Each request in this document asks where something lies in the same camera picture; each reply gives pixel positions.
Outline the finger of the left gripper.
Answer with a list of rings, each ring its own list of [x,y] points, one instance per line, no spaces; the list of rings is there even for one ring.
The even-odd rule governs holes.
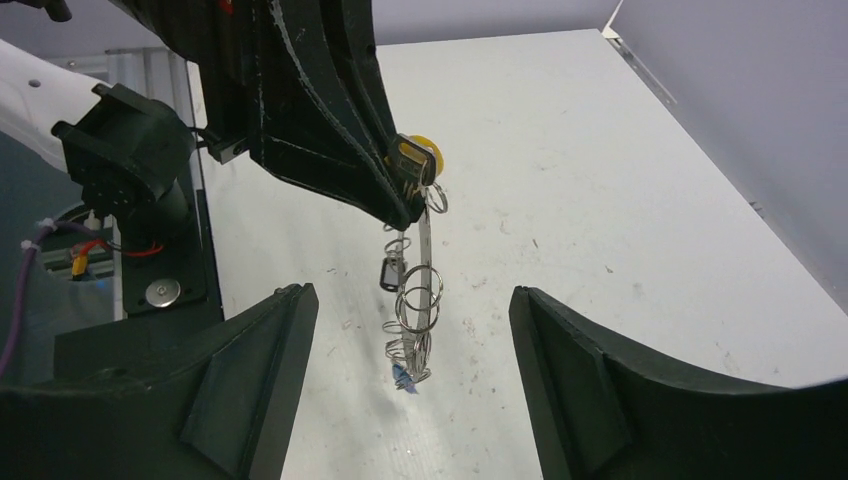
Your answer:
[[[264,169],[397,230],[423,213],[384,163],[398,134],[369,1],[264,5]]]
[[[200,70],[212,155],[240,149],[272,176],[397,230],[411,200],[388,157],[397,131],[368,1],[122,1]]]

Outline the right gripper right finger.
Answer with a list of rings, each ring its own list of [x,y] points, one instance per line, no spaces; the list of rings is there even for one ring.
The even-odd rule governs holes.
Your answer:
[[[686,363],[540,289],[509,321],[547,479],[843,479],[847,384],[784,388]]]

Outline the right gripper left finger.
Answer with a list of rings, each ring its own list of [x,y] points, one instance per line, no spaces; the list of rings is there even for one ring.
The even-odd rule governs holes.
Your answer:
[[[53,377],[1,390],[5,479],[277,479],[319,310],[310,284],[226,321],[60,335]]]

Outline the key with yellow tag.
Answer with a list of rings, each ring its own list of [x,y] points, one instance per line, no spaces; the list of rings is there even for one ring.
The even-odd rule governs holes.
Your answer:
[[[397,134],[384,163],[401,196],[408,201],[424,188],[433,186],[444,169],[444,157],[438,146],[421,135]]]

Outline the key with blue tag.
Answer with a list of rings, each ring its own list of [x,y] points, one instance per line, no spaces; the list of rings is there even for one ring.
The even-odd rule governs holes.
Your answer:
[[[409,394],[417,394],[416,382],[403,366],[393,364],[392,376],[397,390],[403,390]]]

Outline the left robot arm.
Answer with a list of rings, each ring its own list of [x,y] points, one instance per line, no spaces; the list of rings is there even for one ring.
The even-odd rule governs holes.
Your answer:
[[[122,1],[198,66],[207,122],[1,47],[1,128],[83,189],[143,244],[189,221],[179,174],[198,148],[405,230],[443,171],[428,139],[397,131],[368,1]]]

